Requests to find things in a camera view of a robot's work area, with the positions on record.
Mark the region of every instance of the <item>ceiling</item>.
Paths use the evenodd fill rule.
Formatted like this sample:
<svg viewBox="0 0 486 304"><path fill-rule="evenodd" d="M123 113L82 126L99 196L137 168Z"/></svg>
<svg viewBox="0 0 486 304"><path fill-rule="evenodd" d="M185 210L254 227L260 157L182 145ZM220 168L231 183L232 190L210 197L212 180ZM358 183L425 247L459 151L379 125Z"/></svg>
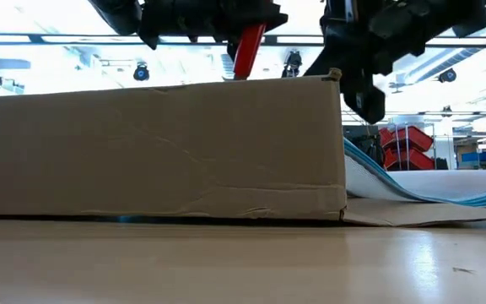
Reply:
<svg viewBox="0 0 486 304"><path fill-rule="evenodd" d="M324 4L320 0L277 0L289 14L289 22L270 34L320 35L318 19ZM87 0L0 0L0 34L114 35ZM447 31L443 35L452 35ZM475 36L486 36L486 29ZM253 79L277 78L284 60L295 46L261 47ZM320 53L319 46L297 47L308 66ZM227 73L222 46L0 46L1 75L24 85L25 94L73 90L107 90L137 86L160 86L223 81ZM20 61L28 62L25 68ZM148 81L132 78L136 62L146 62ZM457 79L442 84L435 76L454 68ZM396 62L395 72L376 76L376 84L387 94L386 109L402 113L441 111L486 111L486 49L428 48L421 57L406 56ZM1 91L1 94L13 94ZM439 121L440 115L427 115ZM484 115L454 116L457 128L486 128ZM345 123L360 123L345 113Z"/></svg>

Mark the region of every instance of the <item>black line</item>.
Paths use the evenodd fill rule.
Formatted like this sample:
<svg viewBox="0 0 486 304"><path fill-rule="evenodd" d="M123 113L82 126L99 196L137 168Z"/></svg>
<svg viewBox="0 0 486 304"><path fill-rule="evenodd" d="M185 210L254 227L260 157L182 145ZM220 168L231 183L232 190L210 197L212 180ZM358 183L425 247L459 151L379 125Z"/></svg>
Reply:
<svg viewBox="0 0 486 304"><path fill-rule="evenodd" d="M30 35L38 35L40 37L102 37L102 38L121 38L120 35L91 35L91 34L38 34L38 33L0 33L0 36L30 36ZM310 34L310 35L301 35L301 34L275 34L275 35L270 35L270 36L275 36L275 37L323 37L320 34ZM138 37L138 35L129 35L128 37ZM178 37L177 35L161 35L161 38L164 37ZM468 36L468 37L463 37L459 38L455 35L439 35L436 36L434 39L486 39L486 35L482 36Z"/></svg>
<svg viewBox="0 0 486 304"><path fill-rule="evenodd" d="M143 42L0 42L0 46L145 46ZM191 43L191 42L160 42L159 46L226 46L226 43ZM262 43L261 46L276 46L276 47L323 47L322 43ZM468 44L430 44L425 45L425 48L477 48L486 49L486 45L468 45Z"/></svg>
<svg viewBox="0 0 486 304"><path fill-rule="evenodd" d="M40 35L28 35L28 38L30 38L30 41L33 43L44 43L44 39L42 39L42 36Z"/></svg>
<svg viewBox="0 0 486 304"><path fill-rule="evenodd" d="M277 36L265 35L263 38L265 42L264 44L276 44L278 41Z"/></svg>
<svg viewBox="0 0 486 304"><path fill-rule="evenodd" d="M99 215L0 215L0 220L38 220L66 222L116 222L156 225L216 225L249 227L339 227L354 225L336 220L224 219L205 217L99 216Z"/></svg>

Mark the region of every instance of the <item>red handle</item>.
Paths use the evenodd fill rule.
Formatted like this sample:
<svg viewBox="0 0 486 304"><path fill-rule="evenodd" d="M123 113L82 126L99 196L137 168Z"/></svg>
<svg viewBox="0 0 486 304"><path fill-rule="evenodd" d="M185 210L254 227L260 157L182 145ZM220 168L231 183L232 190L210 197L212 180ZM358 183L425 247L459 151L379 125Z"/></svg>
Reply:
<svg viewBox="0 0 486 304"><path fill-rule="evenodd" d="M252 66L257 58L258 47L265 31L265 24L254 25L243 31L235 54L234 75L236 80L246 80L251 76Z"/></svg>

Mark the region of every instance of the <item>cardboard flap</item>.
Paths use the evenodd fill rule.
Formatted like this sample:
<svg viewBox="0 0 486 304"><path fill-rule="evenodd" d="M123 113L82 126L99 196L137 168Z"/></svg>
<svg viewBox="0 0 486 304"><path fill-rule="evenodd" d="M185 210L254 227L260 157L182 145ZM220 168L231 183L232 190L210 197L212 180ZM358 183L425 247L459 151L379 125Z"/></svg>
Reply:
<svg viewBox="0 0 486 304"><path fill-rule="evenodd" d="M350 198L343 221L361 225L422 226L486 220L486 209L455 204Z"/></svg>

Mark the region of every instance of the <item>fluorescent light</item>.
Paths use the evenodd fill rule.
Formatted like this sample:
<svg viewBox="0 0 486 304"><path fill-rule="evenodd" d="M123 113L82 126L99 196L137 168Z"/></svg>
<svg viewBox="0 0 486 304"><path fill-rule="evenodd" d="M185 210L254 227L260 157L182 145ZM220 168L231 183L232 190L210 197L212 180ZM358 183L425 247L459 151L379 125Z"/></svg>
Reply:
<svg viewBox="0 0 486 304"><path fill-rule="evenodd" d="M322 37L301 37L301 36L280 36L277 38L278 43L313 43L317 45L321 45L324 43L324 39Z"/></svg>
<svg viewBox="0 0 486 304"><path fill-rule="evenodd" d="M0 42L30 42L27 35L0 35Z"/></svg>
<svg viewBox="0 0 486 304"><path fill-rule="evenodd" d="M213 37L198 37L198 43L215 43L215 39Z"/></svg>
<svg viewBox="0 0 486 304"><path fill-rule="evenodd" d="M486 149L486 144L478 144L478 149Z"/></svg>
<svg viewBox="0 0 486 304"><path fill-rule="evenodd" d="M486 38L434 38L426 43L427 46L441 46L441 45L478 45L486 46Z"/></svg>
<svg viewBox="0 0 486 304"><path fill-rule="evenodd" d="M166 43L190 43L189 37L185 36L161 36L160 39Z"/></svg>
<svg viewBox="0 0 486 304"><path fill-rule="evenodd" d="M42 35L42 40L56 43L142 43L138 36L70 36L70 35Z"/></svg>

